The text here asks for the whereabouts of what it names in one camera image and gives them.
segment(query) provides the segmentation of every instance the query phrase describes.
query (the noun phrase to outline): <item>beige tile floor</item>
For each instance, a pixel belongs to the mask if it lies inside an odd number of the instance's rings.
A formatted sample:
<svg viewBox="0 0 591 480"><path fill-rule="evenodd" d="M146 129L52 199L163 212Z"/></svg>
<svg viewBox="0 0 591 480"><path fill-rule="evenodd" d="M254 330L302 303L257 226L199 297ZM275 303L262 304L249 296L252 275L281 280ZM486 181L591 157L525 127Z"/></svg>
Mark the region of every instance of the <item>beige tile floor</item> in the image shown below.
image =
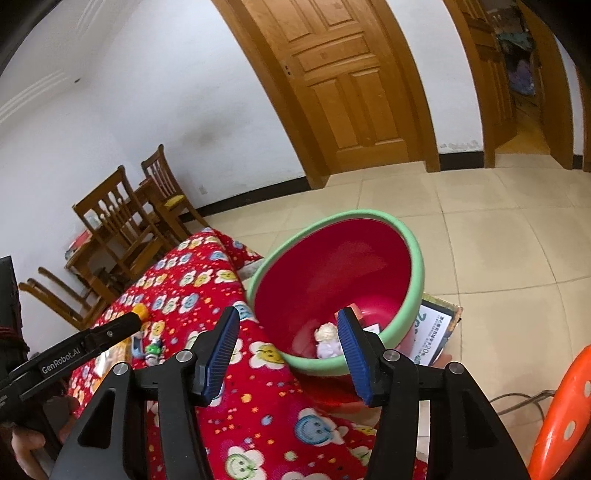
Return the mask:
<svg viewBox="0 0 591 480"><path fill-rule="evenodd" d="M497 155L497 163L432 174L422 163L347 172L322 190L208 221L267 255L344 210L401 218L421 245L425 290L465 309L449 352L489 398L535 394L557 388L573 356L591 343L591 174L563 170L549 155ZM539 413L527 407L504 422L527 460Z"/></svg>

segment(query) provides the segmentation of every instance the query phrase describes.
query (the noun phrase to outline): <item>book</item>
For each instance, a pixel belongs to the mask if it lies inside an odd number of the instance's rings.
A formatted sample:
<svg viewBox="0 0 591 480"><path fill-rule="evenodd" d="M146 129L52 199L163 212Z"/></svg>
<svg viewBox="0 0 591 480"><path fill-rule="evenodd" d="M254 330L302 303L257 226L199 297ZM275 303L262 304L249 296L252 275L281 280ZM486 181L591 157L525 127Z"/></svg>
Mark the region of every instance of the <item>book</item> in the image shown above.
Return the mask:
<svg viewBox="0 0 591 480"><path fill-rule="evenodd" d="M462 319L462 312L462 307L424 293L414 322L415 339L409 358L417 365L433 365Z"/></svg>

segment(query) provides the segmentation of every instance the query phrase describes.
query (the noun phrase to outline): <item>door panel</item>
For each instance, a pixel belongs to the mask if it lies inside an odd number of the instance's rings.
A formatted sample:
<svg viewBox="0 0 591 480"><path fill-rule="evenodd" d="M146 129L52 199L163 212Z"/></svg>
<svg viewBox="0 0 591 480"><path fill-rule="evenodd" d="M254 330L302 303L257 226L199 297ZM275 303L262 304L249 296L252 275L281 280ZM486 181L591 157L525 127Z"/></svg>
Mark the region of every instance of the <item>door panel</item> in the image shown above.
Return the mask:
<svg viewBox="0 0 591 480"><path fill-rule="evenodd" d="M241 0L331 173L422 160L411 92L369 0Z"/></svg>
<svg viewBox="0 0 591 480"><path fill-rule="evenodd" d="M480 57L486 85L483 100L488 104L489 114L493 115L491 124L496 148L517 134L515 106L509 92L505 59L496 41L495 31L479 0L456 1Z"/></svg>
<svg viewBox="0 0 591 480"><path fill-rule="evenodd" d="M517 2L525 22L534 37L537 58L534 85L539 96L542 130L550 154L564 168L573 168L573 110L570 103L569 81L554 34L540 18Z"/></svg>

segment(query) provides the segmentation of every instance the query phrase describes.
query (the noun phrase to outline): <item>metal screw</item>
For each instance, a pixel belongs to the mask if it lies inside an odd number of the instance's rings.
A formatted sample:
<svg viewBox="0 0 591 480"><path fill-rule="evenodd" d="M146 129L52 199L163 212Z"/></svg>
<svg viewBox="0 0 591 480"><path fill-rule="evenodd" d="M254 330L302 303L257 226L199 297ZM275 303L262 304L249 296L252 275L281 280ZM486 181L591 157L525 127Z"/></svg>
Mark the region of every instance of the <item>metal screw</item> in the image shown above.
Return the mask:
<svg viewBox="0 0 591 480"><path fill-rule="evenodd" d="M188 362L193 358L193 353L190 350L181 350L177 353L176 358L179 362Z"/></svg>
<svg viewBox="0 0 591 480"><path fill-rule="evenodd" d="M129 370L129 366L127 364L117 364L113 367L113 373L115 375L123 375L125 372Z"/></svg>
<svg viewBox="0 0 591 480"><path fill-rule="evenodd" d="M384 352L384 359L388 362L397 362L400 360L400 353L398 353L396 350L386 350Z"/></svg>
<svg viewBox="0 0 591 480"><path fill-rule="evenodd" d="M456 375L462 375L466 371L466 369L462 364L458 362L451 362L449 364L449 371Z"/></svg>

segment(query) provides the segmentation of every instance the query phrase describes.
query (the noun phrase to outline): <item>orange plastic stool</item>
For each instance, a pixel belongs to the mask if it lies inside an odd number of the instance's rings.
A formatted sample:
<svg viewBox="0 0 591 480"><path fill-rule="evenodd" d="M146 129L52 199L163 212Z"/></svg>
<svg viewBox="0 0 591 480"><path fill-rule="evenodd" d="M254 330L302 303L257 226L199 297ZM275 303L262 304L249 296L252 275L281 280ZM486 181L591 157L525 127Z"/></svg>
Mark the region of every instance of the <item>orange plastic stool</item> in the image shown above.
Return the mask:
<svg viewBox="0 0 591 480"><path fill-rule="evenodd" d="M563 377L531 455L532 480L551 480L585 434L591 420L591 345Z"/></svg>

